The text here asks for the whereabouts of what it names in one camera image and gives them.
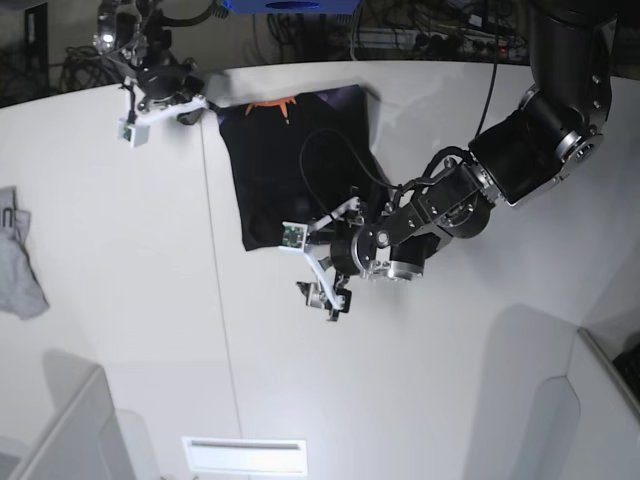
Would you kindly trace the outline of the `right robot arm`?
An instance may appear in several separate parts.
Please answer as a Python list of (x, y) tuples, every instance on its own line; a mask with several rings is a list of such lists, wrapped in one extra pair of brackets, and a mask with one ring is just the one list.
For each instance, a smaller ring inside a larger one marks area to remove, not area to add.
[(191, 125), (203, 112), (219, 110), (205, 96), (195, 60), (180, 61), (171, 52), (172, 33), (175, 28), (195, 27), (228, 14), (218, 1), (189, 18), (167, 16), (159, 1), (100, 3), (93, 43), (99, 58), (116, 67), (128, 92), (122, 120), (125, 134), (164, 118)]

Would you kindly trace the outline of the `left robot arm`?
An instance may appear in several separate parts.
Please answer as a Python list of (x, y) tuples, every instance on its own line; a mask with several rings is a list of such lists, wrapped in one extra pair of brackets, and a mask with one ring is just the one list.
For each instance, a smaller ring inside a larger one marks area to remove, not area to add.
[(307, 306), (347, 313), (348, 281), (410, 281), (454, 239), (479, 235), (497, 201), (517, 206), (565, 180), (601, 145), (612, 103), (614, 1), (533, 1), (532, 86), (517, 109), (480, 128), (466, 148), (438, 151), (423, 173), (380, 193), (351, 196), (310, 224), (286, 223), (282, 248), (301, 253), (315, 280)]

